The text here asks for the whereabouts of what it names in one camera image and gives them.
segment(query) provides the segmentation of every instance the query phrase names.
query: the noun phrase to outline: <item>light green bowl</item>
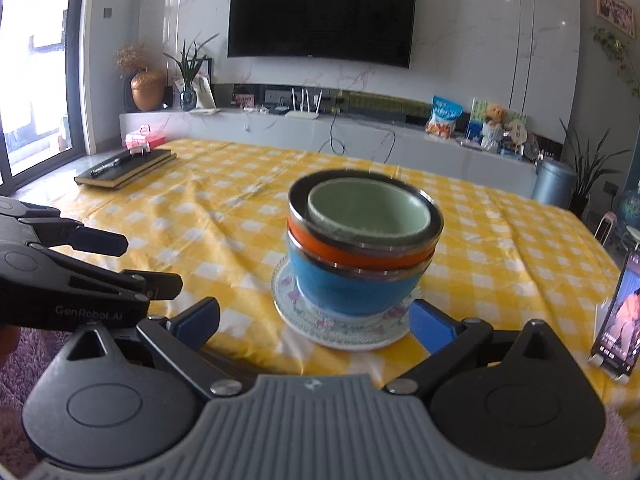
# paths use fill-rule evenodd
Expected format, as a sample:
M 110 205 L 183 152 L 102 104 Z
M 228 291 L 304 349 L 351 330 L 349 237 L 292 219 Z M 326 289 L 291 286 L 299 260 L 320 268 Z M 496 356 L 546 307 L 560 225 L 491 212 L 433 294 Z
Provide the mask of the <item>light green bowl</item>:
M 334 178 L 315 186 L 307 215 L 328 235 L 355 242 L 403 245 L 425 232 L 431 213 L 401 187 L 367 178 Z

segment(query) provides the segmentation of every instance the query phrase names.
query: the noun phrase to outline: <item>door frame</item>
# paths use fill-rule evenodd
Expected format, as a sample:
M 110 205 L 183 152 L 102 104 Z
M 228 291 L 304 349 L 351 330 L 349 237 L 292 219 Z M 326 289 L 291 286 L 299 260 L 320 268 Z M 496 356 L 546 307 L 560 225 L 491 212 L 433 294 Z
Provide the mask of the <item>door frame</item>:
M 9 156 L 4 143 L 4 130 L 0 116 L 0 196 L 9 196 L 15 190 L 37 178 L 59 168 L 63 164 L 86 154 L 84 132 L 82 129 L 82 111 L 80 105 L 80 21 L 82 0 L 69 0 L 65 25 L 65 76 L 66 108 L 69 122 L 69 135 L 72 147 L 57 155 L 43 160 L 13 176 Z M 2 22 L 2 0 L 0 0 L 0 23 Z

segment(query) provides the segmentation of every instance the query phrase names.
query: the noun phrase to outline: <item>teddy bear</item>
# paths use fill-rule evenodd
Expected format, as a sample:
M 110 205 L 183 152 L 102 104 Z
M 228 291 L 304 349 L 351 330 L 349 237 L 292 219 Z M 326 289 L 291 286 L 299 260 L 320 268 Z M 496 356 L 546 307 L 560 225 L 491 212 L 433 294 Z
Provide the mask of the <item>teddy bear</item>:
M 504 133 L 502 124 L 507 118 L 507 110 L 497 104 L 489 104 L 484 113 L 482 124 L 482 149 L 490 153 L 498 153 Z

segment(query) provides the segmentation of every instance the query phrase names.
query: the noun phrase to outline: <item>gray ridged gripper base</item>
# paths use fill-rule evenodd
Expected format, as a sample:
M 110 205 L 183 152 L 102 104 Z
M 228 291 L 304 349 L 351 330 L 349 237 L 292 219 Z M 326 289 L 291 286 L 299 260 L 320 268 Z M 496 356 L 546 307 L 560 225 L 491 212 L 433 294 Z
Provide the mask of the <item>gray ridged gripper base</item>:
M 116 472 L 40 464 L 28 480 L 604 480 L 588 460 L 540 473 L 494 468 L 454 448 L 415 397 L 368 376 L 261 376 L 212 400 L 193 431 L 151 462 Z

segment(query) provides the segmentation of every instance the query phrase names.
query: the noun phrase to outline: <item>white marble wall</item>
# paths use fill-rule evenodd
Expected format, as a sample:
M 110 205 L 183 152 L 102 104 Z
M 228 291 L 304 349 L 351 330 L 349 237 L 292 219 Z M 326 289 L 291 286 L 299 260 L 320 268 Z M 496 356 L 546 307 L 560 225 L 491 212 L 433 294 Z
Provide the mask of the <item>white marble wall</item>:
M 256 9 L 256 20 L 269 19 L 269 12 Z M 408 70 L 328 59 L 229 59 L 228 14 L 229 0 L 142 0 L 140 40 L 172 72 L 162 51 L 175 55 L 184 39 L 220 32 L 209 48 L 216 82 L 325 86 L 424 102 L 438 94 L 467 109 L 479 97 L 529 111 L 538 133 L 564 141 L 558 117 L 568 120 L 571 112 L 579 0 L 417 0 Z

